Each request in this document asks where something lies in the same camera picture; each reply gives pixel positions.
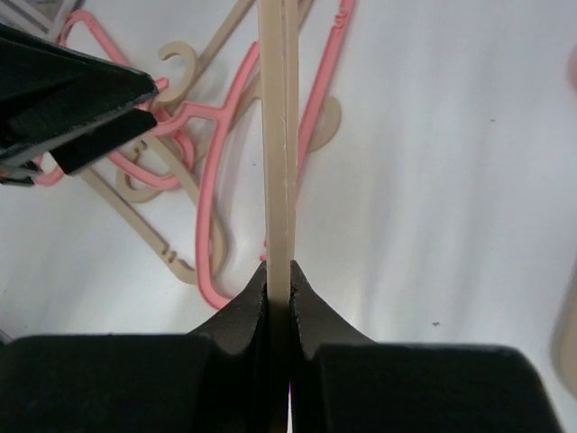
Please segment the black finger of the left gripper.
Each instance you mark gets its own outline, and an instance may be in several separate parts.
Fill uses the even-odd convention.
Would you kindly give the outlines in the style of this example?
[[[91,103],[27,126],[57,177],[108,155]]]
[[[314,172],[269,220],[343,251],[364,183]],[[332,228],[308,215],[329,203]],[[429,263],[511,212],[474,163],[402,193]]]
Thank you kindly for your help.
[[[140,114],[159,89],[145,72],[1,27],[1,181],[30,187],[49,153],[67,174],[105,156],[98,135],[132,139],[157,122]]]

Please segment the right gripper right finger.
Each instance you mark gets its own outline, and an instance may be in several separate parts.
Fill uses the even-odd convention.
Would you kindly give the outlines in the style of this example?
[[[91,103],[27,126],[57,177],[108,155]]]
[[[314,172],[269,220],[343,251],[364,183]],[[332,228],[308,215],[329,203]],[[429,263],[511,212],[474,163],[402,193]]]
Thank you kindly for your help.
[[[558,432],[539,374],[502,345],[378,343],[291,267],[296,432]]]

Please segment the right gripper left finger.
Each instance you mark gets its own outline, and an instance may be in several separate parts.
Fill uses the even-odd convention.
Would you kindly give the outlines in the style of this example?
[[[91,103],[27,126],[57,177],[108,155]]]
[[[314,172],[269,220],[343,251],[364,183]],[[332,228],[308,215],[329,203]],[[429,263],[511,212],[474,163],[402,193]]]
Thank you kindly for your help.
[[[267,267],[185,334],[44,335],[1,349],[4,432],[284,432]]]

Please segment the beige hanger bottom pile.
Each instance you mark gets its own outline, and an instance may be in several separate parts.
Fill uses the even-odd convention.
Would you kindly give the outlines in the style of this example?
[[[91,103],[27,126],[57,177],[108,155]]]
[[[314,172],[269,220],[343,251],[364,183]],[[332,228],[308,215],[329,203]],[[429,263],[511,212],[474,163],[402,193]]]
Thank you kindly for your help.
[[[182,151],[176,141],[145,134],[124,158],[135,163],[146,152],[155,153],[167,165],[169,175],[176,179],[175,187],[135,189],[128,184],[129,174],[122,168],[117,170],[114,185],[93,169],[83,170],[80,178],[116,211],[177,280],[208,290],[208,278],[223,269],[228,255],[222,219],[214,209],[197,208],[204,190],[180,159]]]

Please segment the beige hanger with right hook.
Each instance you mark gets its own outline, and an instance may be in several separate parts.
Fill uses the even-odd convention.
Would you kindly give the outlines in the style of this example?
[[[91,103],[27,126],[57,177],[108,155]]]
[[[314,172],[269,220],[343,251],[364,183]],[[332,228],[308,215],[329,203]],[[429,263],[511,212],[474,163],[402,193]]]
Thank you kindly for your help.
[[[289,305],[298,184],[309,148],[332,138],[341,122],[341,107],[329,96],[328,89],[354,7],[353,1],[339,3],[306,106],[300,109],[298,2],[258,3],[266,291],[272,309],[282,310]]]

